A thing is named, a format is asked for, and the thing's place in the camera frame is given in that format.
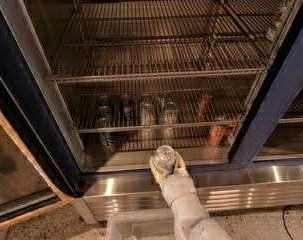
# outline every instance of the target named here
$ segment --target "black cable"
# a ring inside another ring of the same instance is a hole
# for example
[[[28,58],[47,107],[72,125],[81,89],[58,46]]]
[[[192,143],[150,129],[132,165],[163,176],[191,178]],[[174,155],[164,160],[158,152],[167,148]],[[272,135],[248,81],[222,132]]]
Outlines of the black cable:
[[[285,216],[284,216],[286,210],[288,210],[288,209],[289,209],[290,207],[292,207],[292,206],[303,206],[303,204],[299,204],[299,205],[288,205],[288,206],[286,206],[286,207],[283,208],[282,220],[283,220],[284,228],[285,228],[285,230],[287,231],[287,234],[289,235],[289,237],[290,237],[292,240],[294,240],[293,237],[291,236],[291,234],[290,234],[288,228],[287,228],[287,224],[286,224],[286,222],[285,222]]]

